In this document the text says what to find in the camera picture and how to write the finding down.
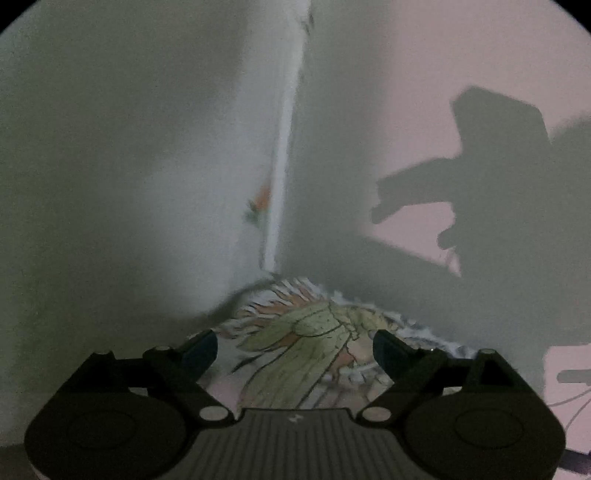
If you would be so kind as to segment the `printed graphic garment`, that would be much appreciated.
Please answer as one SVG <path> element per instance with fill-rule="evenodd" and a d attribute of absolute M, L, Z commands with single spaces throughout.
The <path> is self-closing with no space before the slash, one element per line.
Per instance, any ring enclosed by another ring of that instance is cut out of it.
<path fill-rule="evenodd" d="M 242 290 L 212 321 L 217 357 L 200 386 L 233 413 L 245 408 L 358 413 L 392 380 L 373 356 L 385 329 L 413 349 L 471 358 L 474 349 L 373 302 L 350 300 L 308 278 L 266 280 Z"/>

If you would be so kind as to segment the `carrot print backdrop sheet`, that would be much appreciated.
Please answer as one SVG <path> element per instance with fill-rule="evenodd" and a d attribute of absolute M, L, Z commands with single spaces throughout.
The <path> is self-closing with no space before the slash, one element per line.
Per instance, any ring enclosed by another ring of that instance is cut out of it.
<path fill-rule="evenodd" d="M 1 386 L 249 280 L 306 1 L 39 1 L 1 36 Z"/>

